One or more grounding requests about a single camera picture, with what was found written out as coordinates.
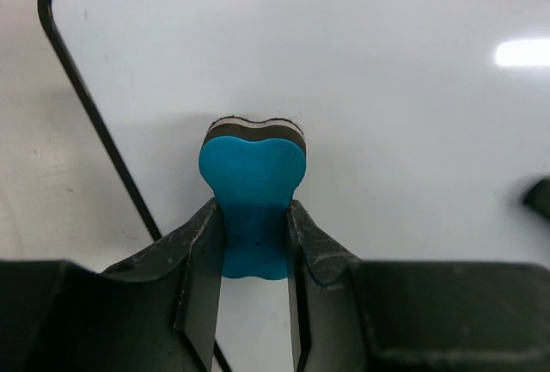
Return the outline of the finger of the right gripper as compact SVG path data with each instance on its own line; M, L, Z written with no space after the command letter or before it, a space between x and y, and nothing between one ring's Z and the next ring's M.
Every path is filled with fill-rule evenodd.
M522 204L537 216L550 219L550 180L543 178L534 184L524 195Z

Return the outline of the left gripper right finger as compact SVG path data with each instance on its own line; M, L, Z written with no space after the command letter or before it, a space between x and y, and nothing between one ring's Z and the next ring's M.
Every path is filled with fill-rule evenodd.
M295 370L548 370L546 269L362 260L298 202L285 237Z

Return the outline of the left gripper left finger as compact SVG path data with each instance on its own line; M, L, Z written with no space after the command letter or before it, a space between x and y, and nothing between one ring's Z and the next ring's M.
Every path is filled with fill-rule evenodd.
M3 261L2 370L209 370L223 249L223 217L209 201L103 272L67 260Z

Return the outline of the blue whiteboard eraser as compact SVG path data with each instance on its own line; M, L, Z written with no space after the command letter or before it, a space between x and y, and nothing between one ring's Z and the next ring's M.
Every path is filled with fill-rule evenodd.
M199 172L223 213L223 275L287 276L285 213L306 173L302 130L288 119L228 116L208 128Z

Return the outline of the small black-framed whiteboard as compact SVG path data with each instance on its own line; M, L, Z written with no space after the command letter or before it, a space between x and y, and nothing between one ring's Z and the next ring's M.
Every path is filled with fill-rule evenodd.
M210 196L207 128L288 119L296 199L366 261L549 273L549 0L38 0L40 22L149 232ZM287 280L225 280L234 371L295 370Z

